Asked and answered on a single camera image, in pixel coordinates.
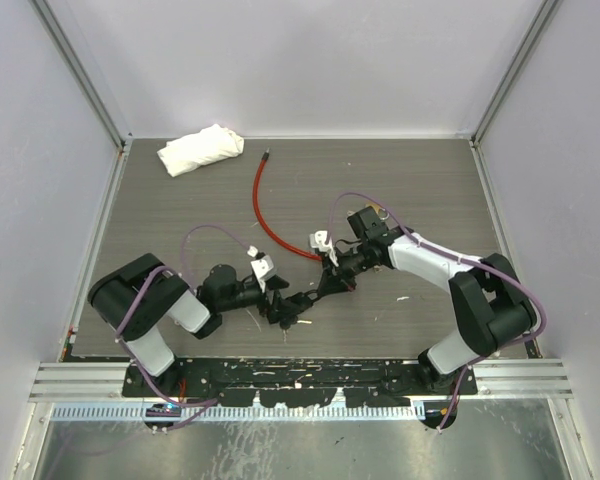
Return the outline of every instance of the white towel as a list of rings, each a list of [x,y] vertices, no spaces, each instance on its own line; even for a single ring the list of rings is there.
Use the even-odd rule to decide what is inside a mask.
[[[200,133],[167,142],[158,157],[172,177],[191,172],[201,165],[237,157],[244,149],[244,138],[228,128],[213,125]]]

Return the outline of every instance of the red hose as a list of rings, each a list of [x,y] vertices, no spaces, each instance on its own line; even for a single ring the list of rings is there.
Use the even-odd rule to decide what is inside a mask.
[[[313,253],[305,252],[304,250],[301,250],[298,247],[294,247],[293,245],[285,242],[283,239],[277,236],[275,232],[271,230],[271,228],[269,228],[269,225],[267,225],[267,222],[262,216],[262,213],[260,213],[260,205],[258,204],[258,188],[260,187],[260,177],[262,176],[262,171],[264,170],[264,167],[267,164],[268,158],[269,154],[267,151],[265,152],[264,156],[262,157],[262,160],[260,161],[260,166],[258,167],[258,171],[256,172],[256,178],[253,180],[253,191],[251,193],[251,199],[253,200],[253,211],[255,212],[256,217],[258,218],[260,226],[264,229],[265,232],[267,232],[267,235],[269,235],[281,247],[286,248],[287,250],[295,253],[296,255],[302,255],[303,257],[310,258],[311,260],[316,260],[318,262],[322,261],[322,259],[318,255],[314,255]]]

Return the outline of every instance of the gray floor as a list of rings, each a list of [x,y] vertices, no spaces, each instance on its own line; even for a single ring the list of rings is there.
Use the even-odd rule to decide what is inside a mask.
[[[326,226],[333,199],[344,190],[366,192],[392,206],[407,225],[465,253],[497,250],[493,227],[469,144],[462,140],[250,140],[244,154],[187,173],[167,175],[156,151],[165,140],[137,140],[115,201],[93,280],[152,252],[180,269],[184,233],[218,223],[273,256],[289,294],[309,289],[319,265],[278,247],[251,207],[251,185],[262,152],[271,159],[261,184],[261,208],[271,227],[304,246]],[[346,212],[364,201],[345,199],[337,210],[336,238],[351,238]],[[249,273],[248,257],[232,240],[209,230],[194,235],[189,259],[197,279],[217,263]],[[351,294],[322,300],[283,338],[248,312],[224,316],[211,337],[198,341],[163,320],[160,329],[176,354],[203,356],[415,357],[449,332],[449,297],[419,278],[384,269],[359,277]],[[74,347],[79,355],[119,354],[110,328],[87,305]],[[524,356],[520,347],[505,352]]]
[[[166,436],[137,423],[58,422],[49,432],[38,480],[570,478],[544,400],[464,401],[442,435],[371,419],[194,421]]]

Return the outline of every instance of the wooden table surface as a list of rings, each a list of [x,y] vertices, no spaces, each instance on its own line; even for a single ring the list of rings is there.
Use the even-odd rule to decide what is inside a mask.
[[[297,246],[305,247],[309,233],[326,228],[340,192],[354,190],[386,202],[431,241],[476,255],[498,248],[467,141],[247,140],[242,156],[177,178],[156,155],[164,144],[134,141],[92,283],[146,252],[181,270],[183,235],[195,225],[216,223],[271,254],[279,275],[291,282],[289,295],[312,288],[319,264],[283,250],[256,223],[251,187],[267,147],[262,212],[276,233]],[[353,237],[346,213],[364,206],[361,199],[341,202],[335,238]],[[239,278],[249,273],[249,258],[214,230],[196,232],[188,255],[198,281],[218,263],[234,266]],[[446,293],[387,268],[360,275],[353,293],[321,300],[302,315],[311,323],[294,325],[286,336],[255,308],[249,310],[224,314],[223,326],[202,341],[168,319],[159,325],[176,355],[413,358],[449,333],[455,321]],[[86,305],[74,354],[120,352],[111,328]],[[505,355],[523,357],[524,348]]]

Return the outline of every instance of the white wall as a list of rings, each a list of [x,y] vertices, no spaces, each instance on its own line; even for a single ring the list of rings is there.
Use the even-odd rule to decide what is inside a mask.
[[[137,138],[472,133],[540,0],[50,3]]]
[[[508,236],[550,313],[600,462],[600,0],[565,0],[484,142]]]
[[[0,1],[0,479],[53,361],[115,150],[28,2]]]

